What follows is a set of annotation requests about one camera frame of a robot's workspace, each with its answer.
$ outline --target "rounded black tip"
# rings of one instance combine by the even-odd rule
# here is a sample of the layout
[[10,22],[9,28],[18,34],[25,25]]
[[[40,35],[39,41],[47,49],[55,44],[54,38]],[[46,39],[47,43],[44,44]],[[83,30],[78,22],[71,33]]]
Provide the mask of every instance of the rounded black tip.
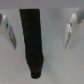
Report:
[[41,76],[41,72],[31,72],[31,77],[33,79],[38,79]]

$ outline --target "black sleeve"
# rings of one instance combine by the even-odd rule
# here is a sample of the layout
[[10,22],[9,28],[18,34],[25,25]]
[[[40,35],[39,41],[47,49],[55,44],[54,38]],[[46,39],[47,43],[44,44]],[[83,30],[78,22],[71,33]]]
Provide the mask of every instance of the black sleeve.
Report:
[[20,9],[26,61],[31,77],[39,78],[43,66],[40,11],[39,9]]

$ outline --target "black fabric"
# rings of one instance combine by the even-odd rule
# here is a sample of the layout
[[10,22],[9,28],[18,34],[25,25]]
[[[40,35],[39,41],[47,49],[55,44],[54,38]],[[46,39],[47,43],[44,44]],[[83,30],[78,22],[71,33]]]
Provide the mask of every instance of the black fabric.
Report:
[[41,76],[43,66],[41,26],[39,9],[20,9],[23,27],[26,60],[31,71],[31,77]]

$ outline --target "black object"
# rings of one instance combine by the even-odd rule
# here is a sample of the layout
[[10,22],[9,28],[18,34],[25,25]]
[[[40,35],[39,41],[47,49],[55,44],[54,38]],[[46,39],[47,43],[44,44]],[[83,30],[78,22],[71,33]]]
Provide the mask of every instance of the black object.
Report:
[[31,71],[31,77],[41,76],[43,66],[41,26],[39,9],[20,9],[23,27],[26,60]]

